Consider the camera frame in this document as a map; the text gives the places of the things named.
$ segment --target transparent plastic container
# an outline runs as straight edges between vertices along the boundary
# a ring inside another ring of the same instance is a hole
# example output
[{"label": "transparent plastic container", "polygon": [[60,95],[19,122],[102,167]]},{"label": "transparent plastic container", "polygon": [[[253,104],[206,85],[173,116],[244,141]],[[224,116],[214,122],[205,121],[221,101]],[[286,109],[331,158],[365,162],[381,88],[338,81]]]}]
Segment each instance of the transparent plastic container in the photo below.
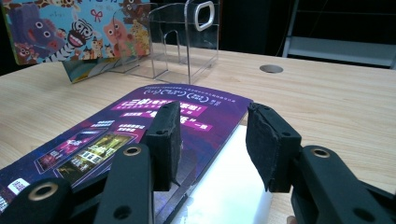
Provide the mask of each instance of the transparent plastic container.
[{"label": "transparent plastic container", "polygon": [[[114,22],[138,22],[129,32],[130,49],[121,52],[123,73],[193,84],[218,58],[219,0],[131,4],[116,12],[114,19]],[[142,50],[141,36],[145,32],[139,24],[147,31],[149,50],[146,52]],[[125,46],[124,41],[119,38],[119,45]]]}]

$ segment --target cartoon printed box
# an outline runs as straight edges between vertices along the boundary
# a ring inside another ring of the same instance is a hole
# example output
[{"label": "cartoon printed box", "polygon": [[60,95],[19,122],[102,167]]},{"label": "cartoon printed box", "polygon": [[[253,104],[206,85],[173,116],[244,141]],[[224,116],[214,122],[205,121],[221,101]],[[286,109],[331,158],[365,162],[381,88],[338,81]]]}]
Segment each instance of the cartoon printed box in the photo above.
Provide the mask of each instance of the cartoon printed box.
[{"label": "cartoon printed box", "polygon": [[[135,24],[131,15],[125,15],[123,21],[114,19],[114,14],[125,7],[134,9],[129,10],[134,18],[145,17],[149,14],[146,7],[133,4],[148,2],[3,0],[2,10],[17,64],[63,62],[70,80],[76,82],[120,65],[120,39],[131,48],[148,47],[136,43],[130,35],[139,19]],[[138,27],[147,30],[145,25]]]}]

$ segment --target purple flyer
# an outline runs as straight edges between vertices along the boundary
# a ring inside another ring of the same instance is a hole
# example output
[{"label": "purple flyer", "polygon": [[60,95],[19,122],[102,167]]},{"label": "purple flyer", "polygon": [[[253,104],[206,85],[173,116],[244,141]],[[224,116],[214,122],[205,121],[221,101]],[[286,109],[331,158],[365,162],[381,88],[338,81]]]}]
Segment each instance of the purple flyer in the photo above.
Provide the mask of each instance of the purple flyer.
[{"label": "purple flyer", "polygon": [[169,222],[246,115],[250,99],[184,84],[136,89],[2,169],[0,214],[19,192],[39,179],[62,177],[75,187],[111,169],[114,152],[138,143],[158,109],[173,101],[180,102],[180,186],[154,192],[155,221]]}]

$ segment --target qr code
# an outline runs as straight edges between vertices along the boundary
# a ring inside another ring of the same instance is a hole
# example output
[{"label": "qr code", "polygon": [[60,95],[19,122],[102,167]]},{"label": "qr code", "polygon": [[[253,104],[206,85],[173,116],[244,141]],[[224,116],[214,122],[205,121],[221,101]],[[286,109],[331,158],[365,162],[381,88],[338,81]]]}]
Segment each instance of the qr code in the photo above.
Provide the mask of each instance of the qr code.
[{"label": "qr code", "polygon": [[4,212],[4,210],[7,208],[8,203],[6,202],[6,200],[0,196],[0,211]]},{"label": "qr code", "polygon": [[14,192],[15,195],[18,195],[23,189],[29,186],[29,183],[26,180],[19,178],[14,180],[12,183],[8,185],[8,188]]}]

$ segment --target light wood tabletop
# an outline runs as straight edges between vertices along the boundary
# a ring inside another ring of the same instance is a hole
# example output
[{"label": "light wood tabletop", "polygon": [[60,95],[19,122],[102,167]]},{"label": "light wood tabletop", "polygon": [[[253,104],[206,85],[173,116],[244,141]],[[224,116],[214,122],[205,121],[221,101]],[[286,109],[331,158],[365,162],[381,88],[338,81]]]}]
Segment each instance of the light wood tabletop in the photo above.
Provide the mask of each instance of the light wood tabletop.
[{"label": "light wood tabletop", "polygon": [[[264,64],[284,71],[265,73]],[[0,77],[0,168],[153,83],[160,82],[107,72],[71,84],[61,63]],[[271,106],[303,146],[335,151],[358,179],[395,193],[395,70],[220,51],[194,84]],[[292,214],[290,194],[275,194],[269,223],[286,223]]]}]

